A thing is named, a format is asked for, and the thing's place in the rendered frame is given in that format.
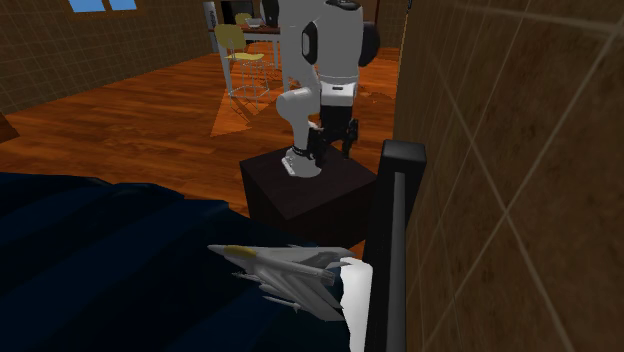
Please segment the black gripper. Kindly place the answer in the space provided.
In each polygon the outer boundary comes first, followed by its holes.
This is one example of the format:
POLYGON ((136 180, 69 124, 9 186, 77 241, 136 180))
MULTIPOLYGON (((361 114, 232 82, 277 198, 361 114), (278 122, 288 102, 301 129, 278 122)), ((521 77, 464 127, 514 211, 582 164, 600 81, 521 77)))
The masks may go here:
POLYGON ((321 128, 309 124, 307 151, 315 165, 322 168, 327 144, 342 140, 342 154, 350 158, 350 151, 359 136, 359 121, 352 118, 351 106, 322 105, 320 109, 321 128))

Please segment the dark robot stand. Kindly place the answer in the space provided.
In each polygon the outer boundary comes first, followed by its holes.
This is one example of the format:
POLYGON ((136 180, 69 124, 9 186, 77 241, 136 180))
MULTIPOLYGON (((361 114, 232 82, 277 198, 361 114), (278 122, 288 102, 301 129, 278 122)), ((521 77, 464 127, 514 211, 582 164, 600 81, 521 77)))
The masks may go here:
POLYGON ((250 218, 320 246, 350 248, 366 238, 376 174, 334 147, 319 175, 299 178, 284 149, 240 162, 250 218))

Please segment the wooden table with white legs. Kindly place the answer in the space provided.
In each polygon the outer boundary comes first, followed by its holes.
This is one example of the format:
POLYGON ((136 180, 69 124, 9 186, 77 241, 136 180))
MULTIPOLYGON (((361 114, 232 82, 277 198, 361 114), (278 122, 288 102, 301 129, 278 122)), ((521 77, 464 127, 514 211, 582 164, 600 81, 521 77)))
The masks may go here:
POLYGON ((278 69, 279 64, 279 39, 280 29, 268 26, 250 27, 249 25, 241 26, 244 38, 253 41, 268 41, 272 43, 273 49, 273 66, 278 69))

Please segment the grey toy jet plane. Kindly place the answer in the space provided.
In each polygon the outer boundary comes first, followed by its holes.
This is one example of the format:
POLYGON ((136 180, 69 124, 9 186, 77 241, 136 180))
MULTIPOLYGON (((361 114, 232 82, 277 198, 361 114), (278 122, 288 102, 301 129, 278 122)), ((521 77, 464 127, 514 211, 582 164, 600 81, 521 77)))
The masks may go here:
POLYGON ((334 268, 345 266, 354 253, 341 247, 257 247, 218 245, 208 247, 242 270, 234 274, 259 284, 269 301, 307 311, 326 321, 342 321, 342 306, 328 291, 336 280, 334 268))

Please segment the white pillow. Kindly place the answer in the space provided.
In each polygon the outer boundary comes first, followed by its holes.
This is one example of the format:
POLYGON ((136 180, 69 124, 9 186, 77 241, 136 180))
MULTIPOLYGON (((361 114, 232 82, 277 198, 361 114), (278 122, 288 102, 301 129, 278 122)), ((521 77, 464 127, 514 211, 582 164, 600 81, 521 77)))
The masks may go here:
POLYGON ((350 352, 364 352, 373 268, 351 257, 342 258, 340 262, 343 263, 340 304, 350 333, 350 352))

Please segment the tall white appliance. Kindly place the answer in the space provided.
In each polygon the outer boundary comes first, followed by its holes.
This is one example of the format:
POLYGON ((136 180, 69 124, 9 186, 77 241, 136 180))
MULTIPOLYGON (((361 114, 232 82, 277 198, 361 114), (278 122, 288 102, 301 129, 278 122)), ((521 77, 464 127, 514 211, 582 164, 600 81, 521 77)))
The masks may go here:
POLYGON ((207 23, 207 26, 208 26, 209 39, 210 39, 210 42, 211 42, 212 51, 213 52, 218 52, 219 51, 219 44, 218 44, 218 41, 217 41, 215 33, 214 33, 214 29, 218 25, 217 11, 216 11, 215 2, 214 1, 207 1, 207 2, 203 2, 202 5, 203 5, 203 9, 204 9, 206 23, 207 23))

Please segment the bed with dark blue cover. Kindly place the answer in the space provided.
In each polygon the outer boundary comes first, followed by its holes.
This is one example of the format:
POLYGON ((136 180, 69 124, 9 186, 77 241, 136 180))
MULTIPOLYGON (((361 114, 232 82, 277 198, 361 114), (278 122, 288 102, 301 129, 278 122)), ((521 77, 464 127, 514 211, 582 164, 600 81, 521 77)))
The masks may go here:
MULTIPOLYGON (((405 232, 427 166, 384 142, 364 352, 406 352, 405 232)), ((265 298, 208 247, 326 247, 151 183, 0 172, 0 352, 350 352, 346 319, 265 298)))

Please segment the window with blue panes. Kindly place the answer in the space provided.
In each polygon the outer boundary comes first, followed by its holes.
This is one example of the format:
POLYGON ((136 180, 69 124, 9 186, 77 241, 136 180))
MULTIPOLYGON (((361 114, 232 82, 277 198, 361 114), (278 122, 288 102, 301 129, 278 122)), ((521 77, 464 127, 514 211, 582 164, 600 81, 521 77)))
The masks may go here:
POLYGON ((136 0, 67 0, 74 13, 104 13, 108 11, 135 11, 136 0))

